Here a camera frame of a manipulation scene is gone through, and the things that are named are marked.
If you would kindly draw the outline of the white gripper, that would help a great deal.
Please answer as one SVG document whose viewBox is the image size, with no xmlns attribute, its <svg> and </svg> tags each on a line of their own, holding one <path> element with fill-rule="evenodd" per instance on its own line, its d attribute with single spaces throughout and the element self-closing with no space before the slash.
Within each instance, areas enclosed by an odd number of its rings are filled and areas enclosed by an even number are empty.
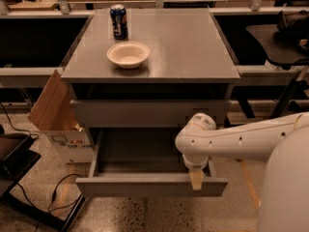
<svg viewBox="0 0 309 232">
<path fill-rule="evenodd" d="M 191 155 L 183 155 L 184 165 L 190 170 L 189 176 L 192 189 L 195 191 L 202 189 L 204 173 L 203 169 L 208 164 L 208 157 L 196 157 Z"/>
</svg>

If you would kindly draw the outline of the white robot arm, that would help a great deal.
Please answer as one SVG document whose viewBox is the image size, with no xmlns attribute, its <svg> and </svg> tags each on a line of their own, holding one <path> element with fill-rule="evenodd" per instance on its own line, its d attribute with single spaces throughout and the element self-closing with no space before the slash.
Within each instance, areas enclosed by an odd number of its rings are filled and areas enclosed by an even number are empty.
<svg viewBox="0 0 309 232">
<path fill-rule="evenodd" d="M 309 232 L 309 113 L 219 130 L 195 114 L 175 140 L 195 190 L 209 157 L 264 160 L 257 232 Z"/>
</svg>

